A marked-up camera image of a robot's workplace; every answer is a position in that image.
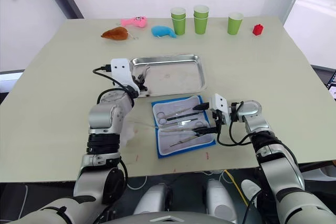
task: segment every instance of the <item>yellow cable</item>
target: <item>yellow cable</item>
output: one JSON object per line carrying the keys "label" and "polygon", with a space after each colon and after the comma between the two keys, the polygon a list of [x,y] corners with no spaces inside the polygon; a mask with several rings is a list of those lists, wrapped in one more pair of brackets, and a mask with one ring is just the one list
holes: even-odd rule
{"label": "yellow cable", "polygon": [[248,206],[248,203],[242,193],[242,191],[239,189],[237,183],[235,182],[235,179],[233,178],[233,176],[228,172],[228,170],[224,170],[224,172],[229,176],[229,178],[231,179],[231,181],[233,182],[233,184],[236,186],[241,198],[243,199],[243,202],[245,203],[246,206]]}

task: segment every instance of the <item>plush toy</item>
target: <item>plush toy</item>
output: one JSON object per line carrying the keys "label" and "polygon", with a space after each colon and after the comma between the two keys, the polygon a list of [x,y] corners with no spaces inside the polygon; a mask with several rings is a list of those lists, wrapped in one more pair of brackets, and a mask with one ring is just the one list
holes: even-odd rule
{"label": "plush toy", "polygon": [[176,34],[173,29],[167,26],[154,26],[152,27],[152,34],[155,37],[162,37],[165,35],[169,35],[172,38],[176,38]]}
{"label": "plush toy", "polygon": [[116,27],[112,30],[108,30],[101,35],[102,38],[114,39],[114,40],[125,40],[128,37],[128,31],[124,27]]}
{"label": "plush toy", "polygon": [[122,26],[133,25],[137,27],[145,27],[147,25],[147,18],[144,16],[130,18],[130,19],[122,19],[121,20]]}

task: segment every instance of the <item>robotic hand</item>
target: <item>robotic hand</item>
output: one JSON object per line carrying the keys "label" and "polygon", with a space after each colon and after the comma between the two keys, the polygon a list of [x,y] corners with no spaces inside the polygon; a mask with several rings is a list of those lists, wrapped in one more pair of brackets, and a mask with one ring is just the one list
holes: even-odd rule
{"label": "robotic hand", "polygon": [[[112,77],[97,72],[111,69]],[[127,59],[113,59],[110,66],[93,72],[107,77],[120,87],[101,93],[97,105],[90,111],[88,148],[82,158],[73,197],[57,199],[13,223],[91,224],[99,220],[104,210],[110,208],[126,189],[128,175],[119,153],[119,137],[123,119],[134,105],[133,99],[138,97],[140,91],[146,90],[143,85],[145,74],[138,79],[133,77]],[[262,198],[258,198],[258,205],[260,201],[264,204],[275,202],[281,224],[336,223],[336,216],[316,196],[305,191],[304,180],[293,153],[275,137],[258,102],[246,101],[228,106],[225,98],[215,94],[209,101],[208,108],[213,111],[216,127],[206,130],[207,133],[217,133],[219,144],[232,146],[219,141],[223,124],[232,126],[235,121],[245,123],[248,134],[234,145],[243,145],[244,140],[250,137],[262,177]],[[125,175],[118,168],[119,163],[123,166]],[[150,193],[162,195],[155,190]],[[169,216],[166,212],[150,212],[117,219],[112,223],[153,223],[167,220],[186,224],[231,223],[189,212],[170,212]]]}

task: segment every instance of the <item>pink toy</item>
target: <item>pink toy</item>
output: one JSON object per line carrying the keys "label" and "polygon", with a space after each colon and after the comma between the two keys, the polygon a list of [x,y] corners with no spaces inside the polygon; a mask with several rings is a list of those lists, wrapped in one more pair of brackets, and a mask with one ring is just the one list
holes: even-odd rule
{"label": "pink toy", "polygon": [[133,25],[137,27],[145,27],[147,25],[147,18],[144,16],[134,17],[130,19],[122,19],[121,20],[122,26]]}

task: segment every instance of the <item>brown toy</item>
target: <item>brown toy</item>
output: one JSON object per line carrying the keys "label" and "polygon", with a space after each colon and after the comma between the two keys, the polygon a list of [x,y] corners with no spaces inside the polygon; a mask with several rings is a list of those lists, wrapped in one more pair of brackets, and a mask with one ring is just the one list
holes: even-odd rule
{"label": "brown toy", "polygon": [[101,37],[106,39],[125,40],[128,37],[128,31],[126,28],[119,26],[104,32]]}

